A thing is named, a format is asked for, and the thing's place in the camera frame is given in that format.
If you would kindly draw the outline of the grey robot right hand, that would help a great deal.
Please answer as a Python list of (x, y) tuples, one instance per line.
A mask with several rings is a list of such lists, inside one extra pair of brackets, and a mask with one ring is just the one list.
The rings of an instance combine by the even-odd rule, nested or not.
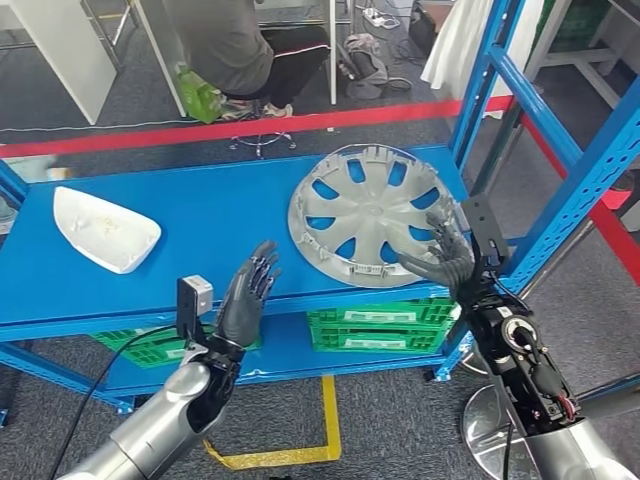
[(447, 287), (455, 298), (459, 287), (472, 277), (475, 260), (455, 220), (430, 212), (426, 214), (426, 219), (438, 245), (434, 253), (437, 260), (423, 260), (405, 252), (398, 252), (398, 260), (409, 272)]

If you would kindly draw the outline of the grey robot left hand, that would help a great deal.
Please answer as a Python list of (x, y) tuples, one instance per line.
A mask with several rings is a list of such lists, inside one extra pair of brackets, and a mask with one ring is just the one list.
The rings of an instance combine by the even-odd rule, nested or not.
[(216, 317), (215, 334), (241, 347), (258, 337), (263, 308), (280, 275), (276, 244), (264, 241), (245, 259), (229, 283)]

